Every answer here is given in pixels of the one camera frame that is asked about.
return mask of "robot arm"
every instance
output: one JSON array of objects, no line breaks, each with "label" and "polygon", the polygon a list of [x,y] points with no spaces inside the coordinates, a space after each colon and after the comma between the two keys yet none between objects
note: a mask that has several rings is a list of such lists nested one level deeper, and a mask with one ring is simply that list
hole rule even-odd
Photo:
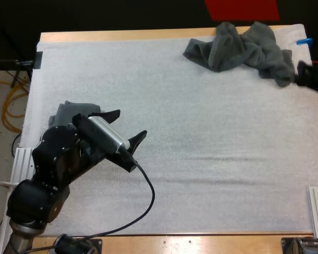
[{"label": "robot arm", "polygon": [[33,239],[45,231],[69,196],[68,185],[103,159],[131,172],[131,157],[146,136],[143,131],[126,140],[110,125],[120,111],[86,117],[75,115],[73,124],[48,129],[33,150],[36,172],[19,183],[8,199],[7,216],[13,233],[4,254],[32,248]]}]

